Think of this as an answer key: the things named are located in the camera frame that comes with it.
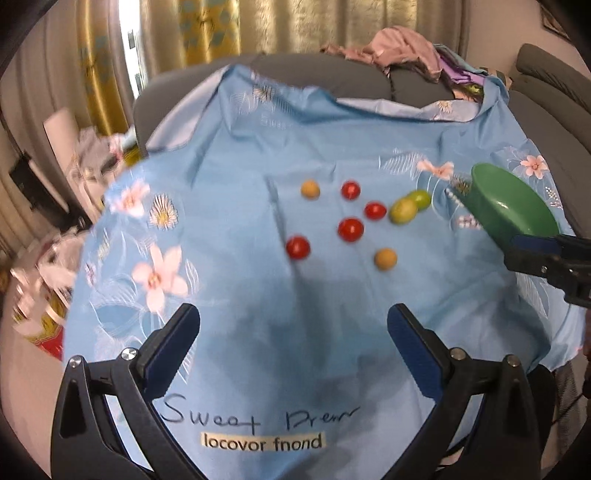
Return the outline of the red cherry tomato centre-left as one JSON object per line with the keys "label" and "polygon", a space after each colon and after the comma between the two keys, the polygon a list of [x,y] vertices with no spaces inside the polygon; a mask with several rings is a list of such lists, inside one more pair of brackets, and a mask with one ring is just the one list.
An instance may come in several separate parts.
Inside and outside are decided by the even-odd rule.
{"label": "red cherry tomato centre-left", "polygon": [[353,243],[359,241],[363,237],[363,233],[365,233],[365,226],[363,226],[363,222],[358,218],[349,217],[339,222],[339,237],[346,242]]}

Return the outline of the blue floral cloth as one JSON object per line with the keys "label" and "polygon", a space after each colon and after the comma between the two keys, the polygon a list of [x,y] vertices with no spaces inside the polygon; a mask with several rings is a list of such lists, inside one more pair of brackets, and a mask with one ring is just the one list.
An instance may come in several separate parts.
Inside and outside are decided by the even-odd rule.
{"label": "blue floral cloth", "polygon": [[[69,309],[66,357],[107,360],[141,345],[182,303],[197,341],[155,404],[212,479],[378,479],[433,408],[391,340],[397,303],[451,347],[526,369],[556,369],[583,342],[584,312],[545,281],[508,271],[452,193],[477,163],[523,180],[569,233],[545,159],[504,85],[480,103],[417,109],[338,100],[235,65],[181,101],[149,157],[110,187],[86,238]],[[301,183],[320,184],[318,199]],[[342,183],[360,197],[342,198]],[[431,206],[394,224],[394,202]],[[370,221],[368,202],[388,208]],[[355,217],[363,237],[338,234]],[[287,239],[311,244],[291,260]],[[382,248],[398,263],[380,271]]]}

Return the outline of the black stand with mirror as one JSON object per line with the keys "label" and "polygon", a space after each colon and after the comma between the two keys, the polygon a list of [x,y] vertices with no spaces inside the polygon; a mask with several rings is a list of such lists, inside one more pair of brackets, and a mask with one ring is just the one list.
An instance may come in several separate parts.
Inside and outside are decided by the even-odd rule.
{"label": "black stand with mirror", "polygon": [[91,221],[74,203],[66,201],[38,169],[31,156],[22,153],[9,171],[21,194],[53,227],[65,232],[71,228],[86,230]]}

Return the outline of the red cherry tomato leftmost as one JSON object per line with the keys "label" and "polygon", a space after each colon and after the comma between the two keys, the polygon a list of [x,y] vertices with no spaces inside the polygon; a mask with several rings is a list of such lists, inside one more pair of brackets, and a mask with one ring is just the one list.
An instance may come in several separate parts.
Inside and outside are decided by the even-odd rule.
{"label": "red cherry tomato leftmost", "polygon": [[294,235],[287,239],[286,250],[291,260],[304,260],[311,254],[311,244],[304,236]]}

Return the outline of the yellow-green tomato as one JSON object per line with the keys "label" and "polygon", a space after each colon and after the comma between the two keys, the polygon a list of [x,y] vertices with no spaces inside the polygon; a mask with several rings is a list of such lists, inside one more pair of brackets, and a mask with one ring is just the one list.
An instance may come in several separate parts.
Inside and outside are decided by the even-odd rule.
{"label": "yellow-green tomato", "polygon": [[404,225],[414,220],[417,214],[418,206],[415,201],[410,198],[402,198],[391,206],[389,219],[394,224]]}

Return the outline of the tan round fruit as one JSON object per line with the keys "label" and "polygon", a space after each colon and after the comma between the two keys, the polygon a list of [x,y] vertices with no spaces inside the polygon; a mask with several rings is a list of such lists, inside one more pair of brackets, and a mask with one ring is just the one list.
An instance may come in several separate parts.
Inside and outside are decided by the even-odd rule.
{"label": "tan round fruit", "polygon": [[305,180],[301,183],[301,196],[308,200],[318,199],[321,195],[321,187],[315,180]]}
{"label": "tan round fruit", "polygon": [[389,271],[398,263],[398,254],[394,249],[382,248],[374,255],[374,263],[380,271]]}

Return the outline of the green tomato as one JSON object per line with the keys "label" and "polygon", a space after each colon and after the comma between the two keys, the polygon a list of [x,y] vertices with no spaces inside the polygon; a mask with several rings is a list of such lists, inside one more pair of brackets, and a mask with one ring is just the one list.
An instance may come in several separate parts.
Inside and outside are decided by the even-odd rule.
{"label": "green tomato", "polygon": [[431,206],[432,195],[423,189],[414,190],[408,193],[407,198],[412,200],[418,211],[424,211]]}

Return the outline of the green plastic bowl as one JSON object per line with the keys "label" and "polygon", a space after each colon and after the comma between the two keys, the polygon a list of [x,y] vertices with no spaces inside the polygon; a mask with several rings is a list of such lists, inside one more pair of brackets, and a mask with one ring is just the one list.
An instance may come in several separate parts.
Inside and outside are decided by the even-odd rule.
{"label": "green plastic bowl", "polygon": [[455,190],[496,245],[507,251],[517,236],[553,238],[559,225],[544,200],[523,180],[491,163],[472,167]]}

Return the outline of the pink clothes pile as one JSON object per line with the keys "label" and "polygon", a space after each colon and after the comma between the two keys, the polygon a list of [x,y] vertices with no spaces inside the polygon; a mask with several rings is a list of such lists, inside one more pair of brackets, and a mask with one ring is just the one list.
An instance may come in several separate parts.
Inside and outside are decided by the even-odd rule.
{"label": "pink clothes pile", "polygon": [[322,46],[321,52],[372,65],[386,76],[393,68],[410,69],[432,83],[439,82],[443,70],[434,44],[417,31],[402,26],[380,30],[369,44],[362,47],[328,43]]}

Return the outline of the white cylindrical device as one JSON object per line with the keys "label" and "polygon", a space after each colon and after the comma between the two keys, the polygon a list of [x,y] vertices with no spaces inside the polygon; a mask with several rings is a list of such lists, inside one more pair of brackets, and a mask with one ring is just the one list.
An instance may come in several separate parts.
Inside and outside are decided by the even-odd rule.
{"label": "white cylindrical device", "polygon": [[73,113],[68,108],[62,108],[48,117],[43,127],[56,161],[62,169],[66,169],[74,158],[79,136]]}

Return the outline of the red cherry tomato far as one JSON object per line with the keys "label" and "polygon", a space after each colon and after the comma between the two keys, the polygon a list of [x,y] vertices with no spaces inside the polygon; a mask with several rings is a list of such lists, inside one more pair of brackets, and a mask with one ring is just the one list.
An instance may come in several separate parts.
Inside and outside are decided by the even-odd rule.
{"label": "red cherry tomato far", "polygon": [[361,192],[362,192],[362,188],[360,187],[360,184],[356,181],[348,180],[348,181],[342,183],[341,195],[342,195],[342,198],[344,198],[348,201],[353,201],[353,200],[358,199],[360,197]]}

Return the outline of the framed wall picture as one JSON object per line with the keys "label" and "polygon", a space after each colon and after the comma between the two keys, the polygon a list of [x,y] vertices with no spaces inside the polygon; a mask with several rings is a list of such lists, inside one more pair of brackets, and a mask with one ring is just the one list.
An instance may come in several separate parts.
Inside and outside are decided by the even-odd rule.
{"label": "framed wall picture", "polygon": [[571,21],[566,13],[562,1],[539,0],[543,27],[563,40],[573,43],[569,28]]}

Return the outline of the gold patterned curtain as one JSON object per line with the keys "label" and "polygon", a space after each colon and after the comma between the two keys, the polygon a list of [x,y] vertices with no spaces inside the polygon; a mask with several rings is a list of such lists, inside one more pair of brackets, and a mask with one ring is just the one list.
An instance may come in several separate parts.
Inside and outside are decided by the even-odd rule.
{"label": "gold patterned curtain", "polygon": [[131,123],[132,71],[160,73],[250,53],[315,52],[412,28],[464,55],[467,1],[77,1],[79,59],[89,117],[104,134]]}

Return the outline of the red cherry tomato middle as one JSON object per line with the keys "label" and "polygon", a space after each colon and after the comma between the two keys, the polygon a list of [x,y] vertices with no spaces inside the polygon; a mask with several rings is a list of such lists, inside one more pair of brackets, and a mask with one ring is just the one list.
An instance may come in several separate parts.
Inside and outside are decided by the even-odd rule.
{"label": "red cherry tomato middle", "polygon": [[383,219],[388,213],[388,208],[381,202],[368,202],[363,209],[363,214],[370,221],[378,221]]}

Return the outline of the purple clothes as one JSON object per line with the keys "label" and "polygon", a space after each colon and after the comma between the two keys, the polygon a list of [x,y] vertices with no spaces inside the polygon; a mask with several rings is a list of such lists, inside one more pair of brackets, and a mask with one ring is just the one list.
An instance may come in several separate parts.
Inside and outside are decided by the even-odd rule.
{"label": "purple clothes", "polygon": [[461,56],[443,44],[436,44],[440,57],[442,79],[458,100],[481,102],[484,97],[486,69],[475,68]]}

